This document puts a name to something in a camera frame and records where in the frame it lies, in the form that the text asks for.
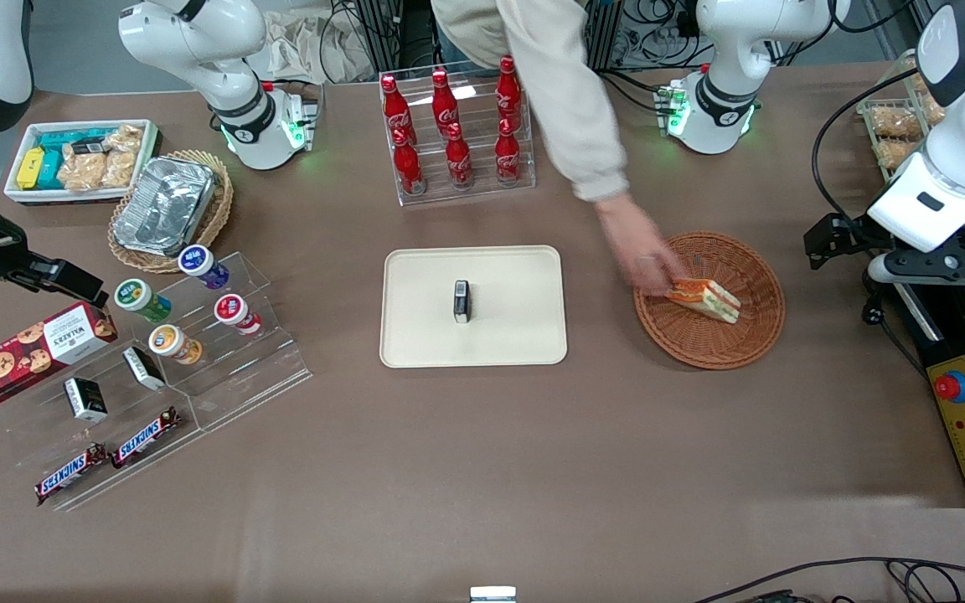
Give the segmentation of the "person's bare hand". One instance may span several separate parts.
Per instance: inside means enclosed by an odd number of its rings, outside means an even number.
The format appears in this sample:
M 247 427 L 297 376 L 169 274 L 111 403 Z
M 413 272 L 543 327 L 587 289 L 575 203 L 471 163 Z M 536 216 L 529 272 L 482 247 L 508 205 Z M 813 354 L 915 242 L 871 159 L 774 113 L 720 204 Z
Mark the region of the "person's bare hand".
M 680 257 L 631 194 L 613 195 L 593 206 L 614 259 L 632 286 L 644 294 L 662 296 L 674 280 L 687 277 Z

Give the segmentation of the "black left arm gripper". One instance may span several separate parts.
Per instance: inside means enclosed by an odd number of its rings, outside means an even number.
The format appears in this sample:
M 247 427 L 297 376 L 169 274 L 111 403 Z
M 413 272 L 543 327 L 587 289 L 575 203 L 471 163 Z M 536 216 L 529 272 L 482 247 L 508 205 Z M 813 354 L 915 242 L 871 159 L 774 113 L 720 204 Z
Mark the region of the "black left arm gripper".
M 819 270 L 836 251 L 840 255 L 895 248 L 895 236 L 868 214 L 857 218 L 842 214 L 823 216 L 804 234 L 804 255 L 809 268 Z

